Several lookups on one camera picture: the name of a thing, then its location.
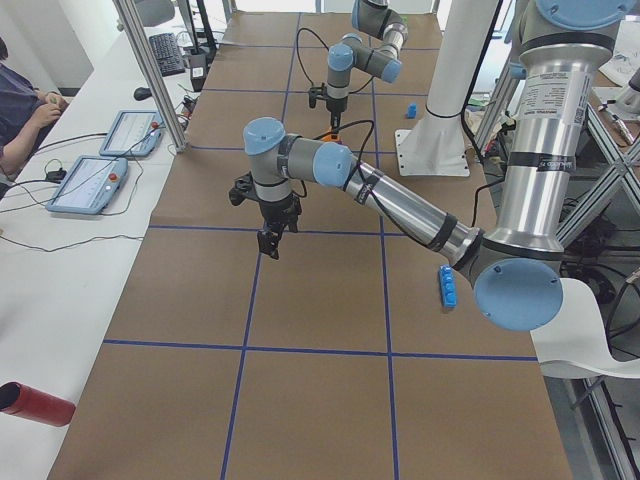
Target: power adapter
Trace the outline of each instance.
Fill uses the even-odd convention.
[[[64,180],[64,177],[67,175],[67,171],[60,167],[58,170],[52,170],[51,172],[47,172],[44,179],[47,182],[51,183],[60,183]]]

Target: white desk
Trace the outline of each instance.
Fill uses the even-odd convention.
[[[184,96],[178,83],[190,88],[188,73],[165,77],[165,83],[178,105]],[[133,99],[133,91],[145,85],[122,34],[43,145],[107,132],[119,110],[155,109],[152,99]],[[102,141],[98,137],[38,154],[18,181],[44,178],[44,167],[53,158],[68,170],[81,154],[97,155]],[[0,202],[3,235],[49,249],[95,236],[144,236],[173,161],[170,144],[164,132],[151,156],[140,161],[144,173],[126,213],[80,218],[53,215],[42,206],[4,212],[33,203],[17,187]],[[57,162],[49,168],[57,168]],[[126,207],[138,173],[131,162],[125,184],[105,212]],[[40,201],[54,192],[45,183],[27,188]],[[1,240],[0,384],[19,381],[77,403],[139,246],[136,240],[117,239],[43,253]],[[67,428],[0,415],[0,431],[0,478],[37,480],[47,477]]]

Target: blue block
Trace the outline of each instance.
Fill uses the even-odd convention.
[[[438,270],[438,278],[442,305],[446,308],[454,308],[458,305],[458,292],[456,291],[453,269],[449,265],[442,265]]]
[[[416,118],[416,114],[418,113],[418,105],[415,103],[410,103],[409,108],[407,108],[407,118]]]

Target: red cylinder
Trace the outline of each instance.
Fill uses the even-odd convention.
[[[0,387],[0,412],[27,418],[54,427],[67,425],[76,406],[18,382]]]

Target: black mouse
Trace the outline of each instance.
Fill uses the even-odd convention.
[[[151,90],[147,87],[138,87],[136,91],[133,92],[133,98],[136,100],[144,100],[145,98],[149,98],[151,96]]]

